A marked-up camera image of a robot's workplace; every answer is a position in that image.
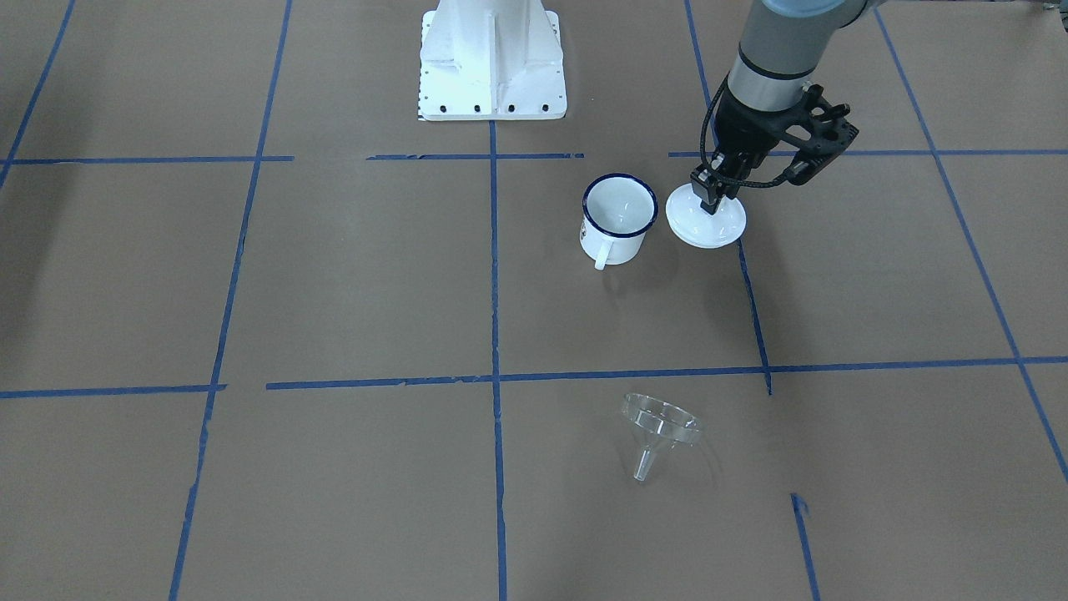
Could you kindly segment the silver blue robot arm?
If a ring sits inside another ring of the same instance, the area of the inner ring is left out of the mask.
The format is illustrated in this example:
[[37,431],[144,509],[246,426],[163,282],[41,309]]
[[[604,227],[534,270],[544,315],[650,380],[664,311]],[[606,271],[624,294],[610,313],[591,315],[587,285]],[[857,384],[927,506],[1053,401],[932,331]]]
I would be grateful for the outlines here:
[[812,83],[836,31],[877,7],[874,1],[755,1],[728,76],[718,85],[698,141],[691,187],[714,215],[741,188],[808,183],[855,140],[850,107],[832,105]]

